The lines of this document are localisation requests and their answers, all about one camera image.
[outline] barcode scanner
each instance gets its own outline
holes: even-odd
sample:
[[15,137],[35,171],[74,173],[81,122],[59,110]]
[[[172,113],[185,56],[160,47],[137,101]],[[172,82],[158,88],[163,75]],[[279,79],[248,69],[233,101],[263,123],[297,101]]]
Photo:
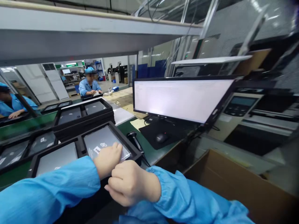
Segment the barcode scanner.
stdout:
[[137,133],[136,133],[135,131],[131,131],[131,132],[127,133],[127,138],[129,139],[129,141],[130,141],[136,148],[139,149],[139,151],[141,152],[142,157],[143,157],[143,159],[144,159],[146,165],[147,165],[148,167],[150,167],[150,164],[149,164],[149,162],[147,161],[147,159],[146,159],[146,157],[145,157],[145,155],[144,155],[144,151],[143,151],[141,145],[139,144],[139,142],[138,142],[136,136],[137,136]]

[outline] computer mouse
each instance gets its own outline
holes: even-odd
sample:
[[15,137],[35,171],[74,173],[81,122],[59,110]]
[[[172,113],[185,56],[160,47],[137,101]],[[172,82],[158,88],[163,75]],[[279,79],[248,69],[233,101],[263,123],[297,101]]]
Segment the computer mouse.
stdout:
[[167,139],[168,139],[168,136],[167,136],[166,133],[158,134],[157,137],[156,137],[156,141],[157,141],[158,143],[161,143],[161,144],[162,144],[163,142],[165,142]]

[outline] mouse pad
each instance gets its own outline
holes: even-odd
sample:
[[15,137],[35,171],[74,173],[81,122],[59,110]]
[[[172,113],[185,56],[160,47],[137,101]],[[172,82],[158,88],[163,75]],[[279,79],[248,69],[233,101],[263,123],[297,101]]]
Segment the mouse pad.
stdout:
[[[186,134],[182,131],[181,128],[172,125],[170,122],[158,121],[152,124],[149,124],[143,128],[140,128],[139,131],[146,138],[146,140],[151,144],[151,146],[158,150],[171,143],[177,142],[184,137]],[[163,143],[158,143],[156,137],[158,134],[166,133],[168,139]]]

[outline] person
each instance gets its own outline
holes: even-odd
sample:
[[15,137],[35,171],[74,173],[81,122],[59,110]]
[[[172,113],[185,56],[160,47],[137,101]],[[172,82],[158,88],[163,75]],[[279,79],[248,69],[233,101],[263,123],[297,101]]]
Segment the person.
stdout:
[[[37,105],[29,98],[23,96],[32,109],[37,110]],[[26,112],[26,108],[17,99],[17,97],[10,92],[9,87],[0,82],[0,114],[9,119],[18,117],[20,114]]]
[[97,158],[79,158],[58,170],[23,179],[0,192],[1,223],[53,223],[66,207],[91,197],[109,177],[104,188],[122,206],[131,206],[118,223],[246,223],[247,208],[228,201],[180,172],[160,167],[147,170],[134,161],[119,163],[122,145],[103,148]]
[[96,91],[102,93],[101,87],[97,82],[97,73],[93,67],[88,67],[85,70],[86,78],[79,84],[79,91],[81,96],[88,96],[96,94]]

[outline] silver laptop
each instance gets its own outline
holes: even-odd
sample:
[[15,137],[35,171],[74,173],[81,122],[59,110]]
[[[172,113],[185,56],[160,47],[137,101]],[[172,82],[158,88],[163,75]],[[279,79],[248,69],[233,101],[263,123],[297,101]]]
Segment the silver laptop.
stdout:
[[28,143],[29,140],[4,149],[4,151],[0,155],[0,169],[19,161]]
[[65,103],[61,103],[61,104],[59,104],[58,107],[64,107],[64,106],[68,106],[68,105],[69,105],[69,102],[65,102]]
[[46,111],[46,110],[55,109],[55,108],[57,108],[57,106],[58,106],[58,104],[48,106],[48,107],[45,109],[45,111]]
[[34,140],[32,146],[30,148],[28,155],[30,156],[34,153],[44,150],[47,147],[54,145],[55,139],[56,139],[56,137],[54,135],[54,132],[48,132],[48,133],[45,133],[43,135],[36,137],[36,139]]
[[69,110],[65,109],[61,111],[58,124],[64,124],[69,121],[76,120],[78,118],[81,118],[80,107],[69,109]]
[[58,170],[62,166],[69,164],[70,162],[78,158],[75,143],[72,142],[60,149],[57,149],[40,159],[38,164],[36,176],[40,176],[43,173]]
[[85,105],[87,115],[99,112],[104,109],[106,109],[106,107],[101,102],[95,102],[92,104]]
[[[109,126],[106,126],[100,130],[97,130],[84,137],[85,145],[88,155],[94,159],[98,156],[100,150],[107,146],[112,146],[114,142],[121,144],[120,140],[110,130]],[[130,152],[123,145],[121,153],[121,161],[130,157]]]

